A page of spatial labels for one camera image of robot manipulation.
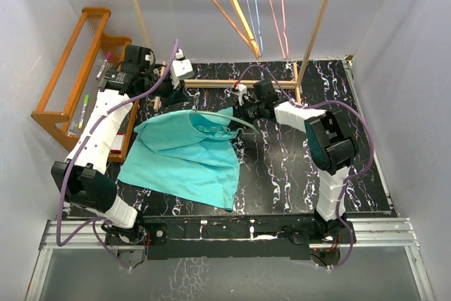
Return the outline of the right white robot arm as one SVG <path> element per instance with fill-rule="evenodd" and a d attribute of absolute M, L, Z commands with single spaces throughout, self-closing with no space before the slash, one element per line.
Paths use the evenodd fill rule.
<path fill-rule="evenodd" d="M 332 241 L 345 221 L 342 189 L 358 152 L 342 111 L 295 106 L 290 99 L 278 96 L 270 80 L 254 85 L 255 98 L 247 94 L 247 87 L 241 83 L 235 83 L 230 91 L 238 98 L 234 117 L 248 123 L 264 118 L 306 134 L 310 157 L 320 178 L 314 234 L 322 242 Z"/>

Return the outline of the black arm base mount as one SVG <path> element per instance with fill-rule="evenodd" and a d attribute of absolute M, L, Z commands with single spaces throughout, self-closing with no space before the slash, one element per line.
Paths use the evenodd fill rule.
<path fill-rule="evenodd" d="M 138 247 L 149 260 L 183 257 L 289 257 L 308 260 L 314 248 L 336 250 L 355 243 L 351 221 L 322 238 L 313 214 L 144 216 L 131 229 L 104 226 L 106 242 Z"/>

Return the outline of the teal t shirt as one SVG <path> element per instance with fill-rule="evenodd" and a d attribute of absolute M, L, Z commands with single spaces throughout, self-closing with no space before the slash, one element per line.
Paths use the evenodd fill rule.
<path fill-rule="evenodd" d="M 230 142 L 237 135 L 200 133 L 189 112 L 160 114 L 135 127 L 137 137 L 118 179 L 230 211 L 240 177 Z"/>

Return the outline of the green plastic hanger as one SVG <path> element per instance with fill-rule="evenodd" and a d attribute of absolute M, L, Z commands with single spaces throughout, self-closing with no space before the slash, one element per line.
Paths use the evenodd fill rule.
<path fill-rule="evenodd" d="M 195 130 L 210 135 L 259 135 L 255 126 L 234 115 L 191 109 L 190 120 Z"/>

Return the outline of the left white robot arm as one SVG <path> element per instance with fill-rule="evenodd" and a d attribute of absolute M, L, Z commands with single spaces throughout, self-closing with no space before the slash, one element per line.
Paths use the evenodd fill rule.
<path fill-rule="evenodd" d="M 187 100 L 185 80 L 193 70 L 182 49 L 175 46 L 167 66 L 159 68 L 151 49 L 128 45 L 124 59 L 101 75 L 94 108 L 74 148 L 51 168 L 62 204 L 108 220 L 131 244 L 144 239 L 146 228 L 136 221 L 137 210 L 118 196 L 115 182 L 105 174 L 106 165 L 134 103 L 145 97 L 159 97 L 166 106 Z"/>

